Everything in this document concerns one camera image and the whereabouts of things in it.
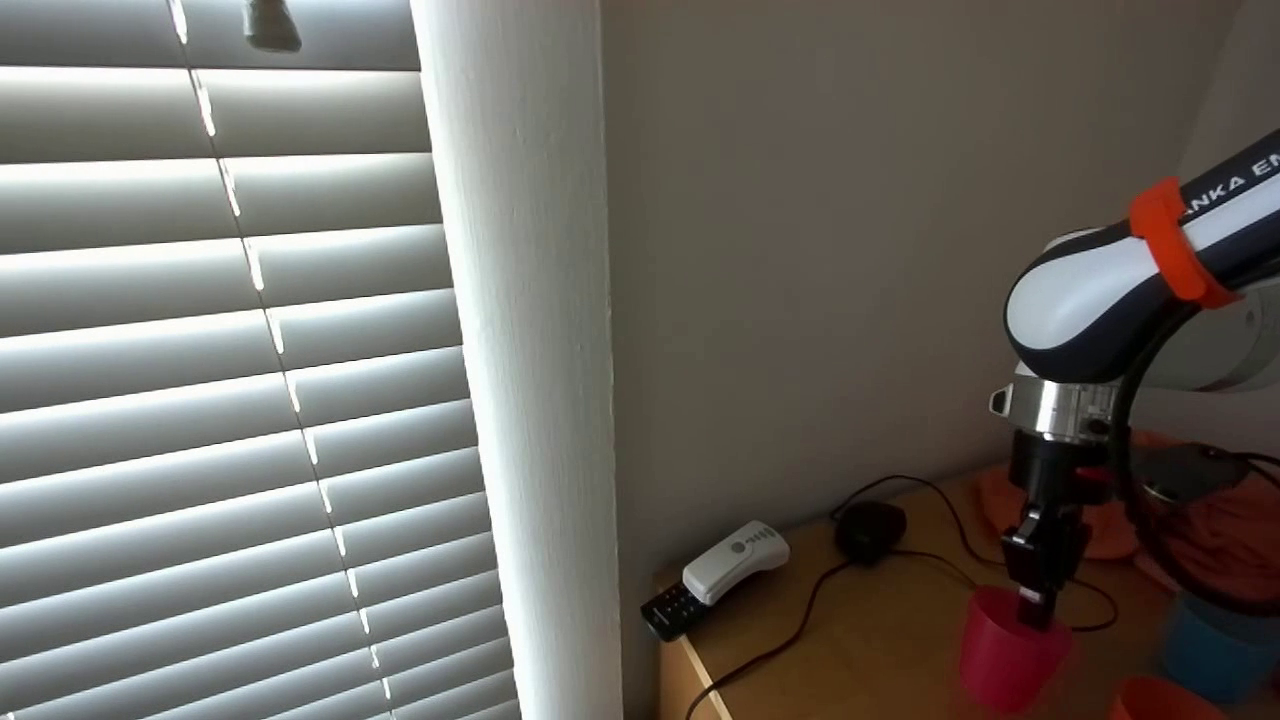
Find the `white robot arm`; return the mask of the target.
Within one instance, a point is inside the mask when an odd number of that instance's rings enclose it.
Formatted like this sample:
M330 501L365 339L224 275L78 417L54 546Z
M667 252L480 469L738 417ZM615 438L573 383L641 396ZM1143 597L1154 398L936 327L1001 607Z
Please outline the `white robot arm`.
M1158 178L1128 217L1050 241L1003 296L1010 379L993 411L1010 423L1018 519L1003 532L1015 613L1054 621L1054 597L1085 559L1085 506L1121 494L1141 542L1191 597L1271 616L1201 579L1154 532L1130 472L1128 411L1166 339L1201 311L1221 311L1280 266L1280 131L1252 139L1191 178Z

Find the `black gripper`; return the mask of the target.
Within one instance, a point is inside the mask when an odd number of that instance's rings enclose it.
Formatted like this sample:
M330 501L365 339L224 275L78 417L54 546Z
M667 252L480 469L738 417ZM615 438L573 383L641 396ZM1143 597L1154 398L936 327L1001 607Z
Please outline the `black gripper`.
M1003 532L1003 568L1018 585L1015 613L1026 629L1046 633L1054 597L1085 557L1085 506L1111 494L1104 445L1054 445L1031 433L1010 435L1008 482L1023 490L1015 525Z

